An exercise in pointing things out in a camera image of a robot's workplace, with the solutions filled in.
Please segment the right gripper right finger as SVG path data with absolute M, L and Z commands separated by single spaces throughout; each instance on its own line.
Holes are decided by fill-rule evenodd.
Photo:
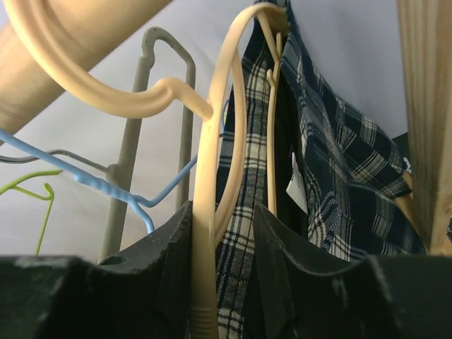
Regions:
M 451 258 L 367 256 L 349 263 L 254 211 L 269 338 L 450 338 Z

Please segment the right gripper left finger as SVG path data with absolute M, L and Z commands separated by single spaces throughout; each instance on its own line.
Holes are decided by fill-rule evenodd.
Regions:
M 183 338 L 191 299 L 192 204 L 99 264 L 1 258 L 2 338 Z

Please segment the navy plaid garment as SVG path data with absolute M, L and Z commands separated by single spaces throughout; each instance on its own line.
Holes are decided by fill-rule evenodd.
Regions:
M 275 111 L 275 162 L 284 184 L 291 156 L 304 180 L 307 214 L 280 190 L 278 217 L 317 247 L 342 260 L 367 255 L 423 254 L 420 236 L 396 206 L 410 193 L 398 146 L 371 119 L 336 95 L 313 64 L 289 1 Z M 247 108 L 244 177 L 225 235 L 216 251 L 221 338 L 262 338 L 258 316 L 252 222 L 267 201 L 267 123 L 273 58 L 256 25 L 242 58 Z

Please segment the wooden hanger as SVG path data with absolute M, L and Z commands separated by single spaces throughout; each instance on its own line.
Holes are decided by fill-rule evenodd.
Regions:
M 278 5 L 279 1 L 257 1 L 255 4 L 268 2 L 271 4 Z M 237 46 L 237 51 L 242 67 L 242 58 L 246 51 L 246 47 L 251 39 L 251 34 L 256 25 L 261 25 L 256 18 L 251 19 L 247 26 L 244 29 L 244 32 L 241 36 L 241 39 Z M 279 62 L 275 62 L 273 59 L 273 67 L 267 72 L 267 81 L 270 86 L 270 94 L 269 94 L 269 103 L 268 103 L 268 122 L 271 120 L 270 108 L 273 106 L 273 103 L 276 99 L 276 89 L 278 83 L 280 81 L 280 69 L 282 64 L 282 55 L 283 55 L 283 47 L 284 47 L 284 39 L 289 33 L 289 28 L 287 32 L 281 35 L 281 59 Z M 246 95 L 245 95 L 245 86 L 244 86 L 244 102 L 245 102 L 245 149 L 244 149 L 244 159 L 246 155 L 246 131 L 247 131 L 247 108 L 246 108 Z M 214 187 L 215 187 L 215 204 L 220 204 L 223 196 L 227 189 L 228 179 L 230 176 L 230 171 L 232 169 L 232 156 L 234 153 L 234 145 L 235 145 L 235 131 L 237 127 L 237 115 L 235 112 L 236 104 L 235 104 L 235 93 L 234 93 L 234 82 L 233 80 L 228 80 L 225 95 L 222 104 L 222 115 L 220 119 L 220 128 L 219 128 L 219 142 L 218 142 L 218 158 L 217 158 L 217 170 L 214 179 Z M 270 159 L 270 140 L 268 138 L 269 128 L 267 123 L 267 201 L 269 202 L 270 196 L 270 187 L 269 187 L 269 164 L 271 162 Z M 219 323 L 218 323 L 218 291 L 217 291 L 217 278 L 216 278 L 216 251 L 218 246 L 220 245 L 221 240 L 216 246 L 213 252 L 208 254 L 199 254 L 194 249 L 194 236 L 193 236 L 193 255 L 192 255 L 192 276 L 194 278 L 194 286 L 192 289 L 192 297 L 191 297 L 191 314 L 189 321 L 189 331 L 190 336 L 192 338 L 221 338 L 219 336 Z

